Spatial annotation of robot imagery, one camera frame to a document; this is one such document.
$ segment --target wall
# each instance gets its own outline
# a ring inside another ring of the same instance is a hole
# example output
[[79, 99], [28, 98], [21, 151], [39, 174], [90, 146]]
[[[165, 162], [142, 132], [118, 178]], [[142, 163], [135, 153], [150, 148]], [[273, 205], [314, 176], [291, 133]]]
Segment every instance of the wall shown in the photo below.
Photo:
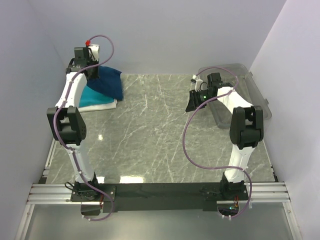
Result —
[[52, 140], [46, 111], [65, 74], [28, 2], [0, 2], [0, 31], [0, 239], [11, 240], [46, 162]]
[[[109, 66], [126, 73], [249, 68], [285, 0], [29, 0], [64, 64], [96, 34], [115, 44]], [[101, 59], [109, 54], [102, 41]]]
[[320, 238], [320, 2], [288, 0], [251, 71], [269, 101], [265, 140], [305, 240]]

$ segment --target purple hose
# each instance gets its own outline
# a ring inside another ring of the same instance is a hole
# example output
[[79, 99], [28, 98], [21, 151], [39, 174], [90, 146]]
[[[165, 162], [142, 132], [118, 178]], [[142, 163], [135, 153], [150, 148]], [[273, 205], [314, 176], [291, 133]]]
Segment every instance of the purple hose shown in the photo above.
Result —
[[[219, 66], [211, 66], [211, 67], [208, 67], [204, 70], [202, 70], [201, 72], [199, 72], [196, 76], [198, 76], [199, 74], [201, 74], [202, 72], [208, 70], [208, 69], [221, 69], [221, 70], [224, 70], [224, 71], [227, 71], [228, 73], [230, 73], [232, 76], [235, 77], [235, 80], [236, 80], [236, 84], [234, 85], [233, 89], [235, 89], [238, 84], [239, 84], [239, 79], [237, 77], [237, 75], [235, 75], [232, 71], [226, 69], [226, 68], [223, 68], [223, 67], [219, 67]], [[233, 89], [230, 90], [229, 92], [225, 93], [225, 94], [222, 94], [222, 95], [219, 95], [219, 96], [215, 96], [215, 97], [212, 97], [206, 101], [204, 101], [203, 103], [201, 103], [197, 108], [196, 110], [193, 112], [193, 114], [191, 115], [191, 117], [189, 118], [189, 120], [186, 122], [186, 125], [184, 127], [184, 130], [183, 130], [183, 133], [182, 133], [182, 148], [183, 148], [183, 152], [184, 152], [184, 155], [186, 156], [186, 158], [190, 161], [190, 163], [192, 163], [193, 165], [197, 166], [198, 168], [201, 168], [201, 169], [207, 169], [207, 170], [218, 170], [218, 169], [238, 169], [238, 170], [241, 170], [244, 172], [244, 174], [247, 176], [249, 182], [250, 182], [250, 191], [249, 191], [249, 199], [248, 201], [246, 202], [245, 206], [243, 209], [241, 209], [241, 211], [237, 214], [237, 215], [234, 215], [234, 216], [231, 216], [231, 218], [236, 218], [238, 217], [239, 215], [241, 215], [248, 207], [249, 205], [249, 202], [250, 202], [250, 199], [251, 199], [251, 195], [252, 195], [252, 180], [249, 176], [249, 174], [241, 167], [238, 167], [238, 166], [202, 166], [196, 162], [194, 162], [188, 155], [187, 153], [187, 150], [186, 150], [186, 132], [187, 132], [187, 129], [189, 127], [189, 124], [192, 120], [192, 118], [196, 115], [196, 113], [204, 106], [206, 105], [207, 103], [210, 103], [214, 100], [217, 100], [218, 98], [221, 98], [221, 97], [225, 97], [225, 96], [228, 96], [230, 95], [232, 92], [233, 92]]]
[[84, 175], [81, 173], [81, 169], [80, 169], [80, 166], [79, 166], [79, 162], [78, 162], [78, 159], [77, 159], [75, 150], [74, 150], [72, 147], [68, 147], [68, 146], [64, 143], [64, 141], [62, 140], [62, 138], [61, 138], [61, 136], [60, 136], [60, 134], [59, 134], [58, 126], [57, 126], [57, 118], [58, 118], [58, 114], [60, 113], [61, 109], [64, 108], [65, 105], [66, 105], [66, 103], [67, 103], [67, 99], [68, 99], [68, 96], [69, 96], [69, 94], [70, 94], [70, 90], [71, 90], [72, 84], [74, 83], [74, 80], [76, 79], [76, 77], [78, 77], [79, 74], [81, 74], [81, 73], [82, 73], [83, 71], [85, 71], [85, 70], [92, 69], [92, 68], [98, 67], [98, 66], [100, 66], [100, 65], [102, 65], [102, 64], [105, 64], [105, 63], [108, 62], [108, 61], [112, 58], [112, 56], [114, 55], [115, 46], [114, 46], [114, 43], [112, 42], [112, 40], [111, 40], [109, 37], [105, 36], [105, 35], [95, 35], [95, 36], [91, 37], [91, 38], [89, 39], [89, 41], [91, 41], [92, 39], [95, 39], [96, 37], [103, 37], [103, 38], [106, 38], [106, 39], [109, 40], [109, 42], [110, 42], [110, 44], [111, 44], [111, 47], [112, 47], [112, 52], [111, 52], [110, 56], [108, 57], [107, 60], [105, 60], [105, 61], [103, 61], [103, 62], [101, 62], [101, 63], [95, 64], [95, 65], [91, 65], [91, 66], [86, 66], [86, 67], [80, 69], [80, 70], [72, 77], [72, 79], [71, 79], [71, 81], [70, 81], [70, 83], [69, 83], [69, 86], [68, 86], [68, 88], [67, 88], [65, 97], [64, 97], [65, 100], [62, 102], [62, 105], [58, 108], [58, 110], [55, 112], [55, 114], [54, 114], [54, 116], [53, 116], [53, 128], [54, 128], [55, 135], [56, 135], [56, 137], [58, 138], [60, 144], [61, 144], [65, 149], [73, 151], [72, 156], [73, 156], [73, 159], [74, 159], [74, 163], [75, 163], [76, 169], [77, 169], [77, 171], [79, 172], [79, 175], [80, 175], [81, 179], [84, 181], [84, 183], [85, 183], [87, 186], [89, 186], [91, 189], [93, 189], [93, 190], [101, 193], [102, 195], [106, 196], [106, 197], [110, 200], [110, 202], [111, 202], [111, 210], [110, 210], [110, 212], [109, 212], [106, 216], [104, 216], [104, 217], [102, 217], [102, 218], [89, 218], [89, 217], [87, 217], [87, 216], [84, 217], [85, 219], [88, 219], [88, 220], [90, 220], [90, 221], [101, 221], [101, 220], [105, 220], [106, 218], [108, 218], [108, 217], [114, 212], [114, 210], [115, 210], [115, 203], [114, 203], [113, 199], [112, 199], [108, 194], [106, 194], [104, 191], [101, 191], [100, 189], [98, 189], [98, 188], [92, 186], [90, 183], [88, 183], [88, 181], [86, 180], [86, 178], [84, 177]]

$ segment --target purple cable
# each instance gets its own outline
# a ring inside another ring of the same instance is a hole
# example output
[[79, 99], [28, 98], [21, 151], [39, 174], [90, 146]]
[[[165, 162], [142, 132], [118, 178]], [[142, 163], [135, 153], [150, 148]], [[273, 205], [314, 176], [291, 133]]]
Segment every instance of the purple cable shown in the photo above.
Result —
[[183, 148], [183, 152], [184, 152], [184, 155], [186, 156], [186, 158], [190, 161], [190, 163], [192, 163], [193, 165], [197, 166], [198, 168], [201, 168], [201, 169], [207, 169], [207, 170], [218, 170], [218, 169], [238, 169], [238, 170], [241, 170], [244, 172], [244, 174], [247, 176], [249, 182], [250, 182], [250, 191], [249, 191], [249, 199], [248, 201], [246, 202], [246, 204], [244, 205], [244, 208], [241, 209], [240, 212], [238, 212], [237, 215], [234, 215], [234, 216], [231, 216], [231, 218], [236, 218], [238, 217], [239, 215], [241, 215], [248, 207], [249, 205], [249, 202], [250, 202], [250, 199], [251, 199], [251, 195], [252, 195], [252, 180], [249, 176], [249, 174], [241, 167], [238, 167], [238, 166], [202, 166], [196, 162], [194, 162], [188, 155], [187, 153], [187, 150], [186, 150], [186, 132], [187, 132], [187, 129], [189, 127], [189, 124], [192, 120], [192, 118], [196, 115], [196, 113], [204, 106], [206, 105], [207, 103], [210, 103], [214, 100], [217, 100], [218, 98], [221, 98], [221, 97], [225, 97], [225, 96], [228, 96], [230, 95], [234, 89], [237, 88], [238, 84], [239, 84], [239, 79], [237, 77], [237, 75], [235, 75], [232, 71], [224, 68], [224, 67], [219, 67], [219, 66], [211, 66], [211, 67], [208, 67], [208, 68], [205, 68], [204, 70], [202, 70], [201, 72], [199, 72], [196, 76], [198, 76], [199, 74], [201, 74], [202, 72], [208, 70], [208, 69], [221, 69], [221, 70], [224, 70], [228, 73], [230, 73], [232, 76], [235, 77], [235, 80], [236, 80], [236, 83], [233, 87], [232, 90], [230, 90], [229, 92], [225, 93], [225, 94], [222, 94], [222, 95], [219, 95], [219, 96], [215, 96], [215, 97], [212, 97], [206, 101], [204, 101], [203, 103], [201, 103], [197, 108], [196, 110], [193, 112], [193, 114], [191, 115], [191, 117], [189, 118], [189, 120], [186, 122], [186, 125], [184, 127], [184, 130], [183, 130], [183, 133], [182, 133], [182, 148]]
[[69, 96], [69, 94], [70, 94], [72, 84], [74, 83], [74, 80], [76, 79], [76, 77], [79, 76], [79, 74], [81, 74], [81, 73], [82, 73], [83, 71], [85, 71], [85, 70], [88, 70], [88, 69], [91, 69], [91, 68], [95, 68], [95, 67], [98, 67], [98, 66], [100, 66], [100, 65], [102, 65], [102, 64], [105, 64], [105, 63], [108, 62], [108, 61], [112, 58], [112, 56], [114, 55], [115, 46], [114, 46], [114, 43], [112, 42], [112, 40], [111, 40], [109, 37], [107, 37], [107, 36], [105, 36], [105, 35], [95, 35], [95, 36], [91, 37], [91, 38], [89, 39], [89, 41], [91, 41], [92, 39], [95, 39], [95, 38], [97, 38], [97, 37], [103, 37], [103, 38], [106, 38], [106, 39], [109, 40], [109, 42], [110, 42], [110, 44], [111, 44], [111, 47], [112, 47], [112, 52], [111, 52], [110, 56], [108, 57], [107, 60], [105, 60], [105, 61], [103, 61], [103, 62], [101, 62], [101, 63], [95, 64], [95, 65], [91, 65], [91, 66], [86, 66], [86, 67], [80, 69], [80, 70], [72, 77], [72, 79], [71, 79], [71, 81], [70, 81], [70, 83], [69, 83], [69, 86], [68, 86], [68, 88], [67, 88], [65, 97], [64, 97], [65, 100], [62, 102], [62, 105], [58, 108], [58, 110], [55, 112], [55, 114], [54, 114], [54, 116], [53, 116], [53, 128], [54, 128], [55, 135], [56, 135], [56, 137], [58, 138], [60, 144], [61, 144], [65, 149], [73, 151], [73, 152], [72, 152], [72, 156], [73, 156], [73, 159], [74, 159], [74, 163], [75, 163], [76, 169], [77, 169], [77, 171], [79, 172], [79, 175], [80, 175], [81, 179], [84, 181], [84, 183], [85, 183], [87, 186], [89, 186], [91, 189], [93, 189], [93, 190], [101, 193], [102, 195], [106, 196], [106, 197], [110, 200], [110, 202], [111, 202], [111, 210], [110, 210], [110, 212], [109, 212], [106, 216], [104, 216], [104, 217], [102, 217], [102, 218], [89, 218], [89, 217], [87, 217], [87, 216], [84, 216], [84, 218], [85, 218], [85, 219], [88, 219], [89, 221], [101, 221], [101, 220], [107, 219], [107, 218], [114, 212], [114, 210], [115, 210], [115, 203], [114, 203], [113, 199], [112, 199], [108, 194], [106, 194], [104, 191], [101, 191], [100, 189], [98, 189], [98, 188], [92, 186], [90, 183], [88, 183], [88, 181], [86, 180], [86, 178], [84, 177], [84, 175], [82, 174], [82, 171], [81, 171], [81, 169], [80, 169], [79, 162], [78, 162], [78, 159], [77, 159], [75, 150], [74, 150], [72, 147], [68, 147], [68, 146], [64, 143], [64, 141], [62, 140], [62, 138], [61, 138], [61, 136], [60, 136], [60, 134], [59, 134], [58, 126], [57, 126], [57, 118], [58, 118], [58, 114], [60, 113], [61, 109], [64, 108], [65, 105], [66, 105], [66, 103], [67, 103], [67, 99], [68, 99], [68, 96]]

